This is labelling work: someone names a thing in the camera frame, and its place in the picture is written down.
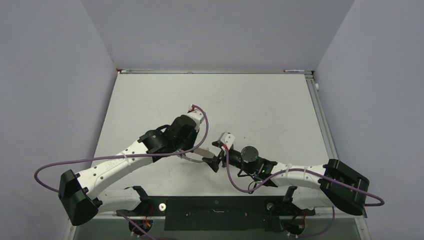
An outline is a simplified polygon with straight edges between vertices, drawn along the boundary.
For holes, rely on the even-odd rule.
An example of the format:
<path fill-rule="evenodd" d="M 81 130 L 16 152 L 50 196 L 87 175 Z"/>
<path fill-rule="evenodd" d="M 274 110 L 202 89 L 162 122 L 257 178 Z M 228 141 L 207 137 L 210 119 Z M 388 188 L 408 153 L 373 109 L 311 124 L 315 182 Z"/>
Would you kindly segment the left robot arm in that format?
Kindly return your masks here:
<path fill-rule="evenodd" d="M 195 149 L 205 115 L 193 110 L 177 117 L 171 125 L 147 131 L 112 159 L 60 176 L 58 197 L 74 226 L 87 223 L 98 213 L 115 210 L 133 211 L 143 215 L 148 211 L 147 194 L 140 186 L 109 190 L 108 187 L 134 170 L 157 162 L 161 158 L 181 155 Z"/>

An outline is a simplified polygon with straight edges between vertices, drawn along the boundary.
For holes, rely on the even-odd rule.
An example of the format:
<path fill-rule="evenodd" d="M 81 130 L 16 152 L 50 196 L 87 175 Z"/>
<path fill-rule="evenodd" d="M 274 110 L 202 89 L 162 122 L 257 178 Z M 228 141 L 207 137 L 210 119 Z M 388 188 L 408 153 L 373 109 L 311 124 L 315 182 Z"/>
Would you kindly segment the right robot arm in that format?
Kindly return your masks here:
<path fill-rule="evenodd" d="M 238 177 L 250 177 L 259 186 L 287 187 L 282 207 L 289 214 L 316 207 L 336 207 L 346 214 L 360 216 L 365 211 L 366 192 L 370 181 L 338 159 L 319 165 L 292 165 L 260 157 L 253 146 L 241 151 L 226 147 L 219 141 L 213 146 L 218 155 L 202 160 L 217 172 L 231 165 L 239 170 Z"/>

